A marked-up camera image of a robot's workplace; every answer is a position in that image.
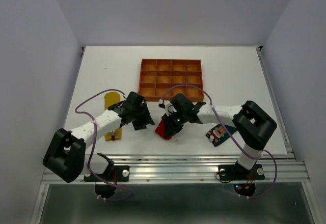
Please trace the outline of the red sock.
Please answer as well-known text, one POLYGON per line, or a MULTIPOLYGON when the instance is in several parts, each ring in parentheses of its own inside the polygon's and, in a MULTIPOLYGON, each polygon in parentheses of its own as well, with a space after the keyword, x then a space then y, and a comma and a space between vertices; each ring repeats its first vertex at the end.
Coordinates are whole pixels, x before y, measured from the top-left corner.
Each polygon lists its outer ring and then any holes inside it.
POLYGON ((161 120, 155 133, 164 140, 170 140, 172 138, 172 131, 168 125, 166 125, 164 120, 161 120))

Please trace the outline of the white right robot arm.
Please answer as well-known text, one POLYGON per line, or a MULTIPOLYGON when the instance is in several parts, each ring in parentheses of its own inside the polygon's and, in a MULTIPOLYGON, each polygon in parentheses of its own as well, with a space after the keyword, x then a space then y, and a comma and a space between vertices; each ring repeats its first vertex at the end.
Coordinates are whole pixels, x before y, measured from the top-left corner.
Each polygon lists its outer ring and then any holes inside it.
POLYGON ((179 93, 171 100, 160 100, 165 109, 155 132, 169 140, 183 129, 185 123, 219 124, 222 132, 233 141, 227 126, 234 127, 244 141, 241 155, 233 167, 236 176, 246 178, 260 158, 267 142, 277 128, 276 122, 255 102, 246 101, 238 106, 213 106, 205 102, 192 103, 179 93))

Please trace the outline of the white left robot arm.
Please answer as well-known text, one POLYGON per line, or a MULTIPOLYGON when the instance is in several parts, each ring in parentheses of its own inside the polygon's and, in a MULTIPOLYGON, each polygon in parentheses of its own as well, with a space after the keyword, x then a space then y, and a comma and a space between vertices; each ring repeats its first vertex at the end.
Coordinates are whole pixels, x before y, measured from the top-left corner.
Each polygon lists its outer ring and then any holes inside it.
POLYGON ((145 129, 154 122, 145 98, 130 92, 125 100, 109 106, 98 117, 71 130, 57 130, 43 158, 43 165, 70 183, 81 174, 96 174, 101 180, 113 176, 113 161, 103 154, 90 153, 95 150, 97 140, 106 134, 131 123, 135 130, 145 129))

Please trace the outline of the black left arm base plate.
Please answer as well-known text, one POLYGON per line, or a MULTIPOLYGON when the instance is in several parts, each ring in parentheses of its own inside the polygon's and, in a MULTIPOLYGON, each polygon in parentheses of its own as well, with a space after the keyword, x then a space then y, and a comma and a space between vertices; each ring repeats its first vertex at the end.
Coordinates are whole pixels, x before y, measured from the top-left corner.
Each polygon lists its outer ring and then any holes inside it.
MULTIPOLYGON (((108 182, 128 182, 130 166, 128 165, 111 165, 108 166, 92 166, 91 170, 101 179, 108 182)), ((81 173, 86 182, 100 182, 98 178, 90 173, 88 169, 84 169, 81 173)))

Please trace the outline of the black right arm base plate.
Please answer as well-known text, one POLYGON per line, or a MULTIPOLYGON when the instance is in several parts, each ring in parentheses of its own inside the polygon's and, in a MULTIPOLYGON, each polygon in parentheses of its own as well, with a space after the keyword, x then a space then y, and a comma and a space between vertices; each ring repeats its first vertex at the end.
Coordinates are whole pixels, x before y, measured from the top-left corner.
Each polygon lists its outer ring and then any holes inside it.
POLYGON ((265 179, 261 164, 255 164, 250 170, 238 164, 222 164, 215 175, 222 182, 265 179))

